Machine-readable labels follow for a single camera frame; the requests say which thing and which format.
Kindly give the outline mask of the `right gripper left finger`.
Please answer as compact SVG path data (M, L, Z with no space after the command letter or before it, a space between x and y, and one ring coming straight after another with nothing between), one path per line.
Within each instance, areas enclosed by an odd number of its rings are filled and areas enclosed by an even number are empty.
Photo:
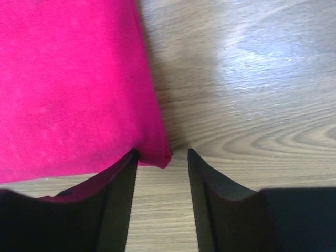
M56 196L1 190L1 251L124 251L138 153Z

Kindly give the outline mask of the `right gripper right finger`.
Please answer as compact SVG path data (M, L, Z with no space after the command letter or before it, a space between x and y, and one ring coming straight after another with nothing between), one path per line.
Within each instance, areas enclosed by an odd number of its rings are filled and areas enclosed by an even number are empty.
M253 191L189 149L200 251L335 251L335 188Z

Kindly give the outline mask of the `red t shirt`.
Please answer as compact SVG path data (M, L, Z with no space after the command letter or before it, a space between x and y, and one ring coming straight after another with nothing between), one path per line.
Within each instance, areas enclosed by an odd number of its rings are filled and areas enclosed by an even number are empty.
M1 182L171 152L135 1L1 1Z

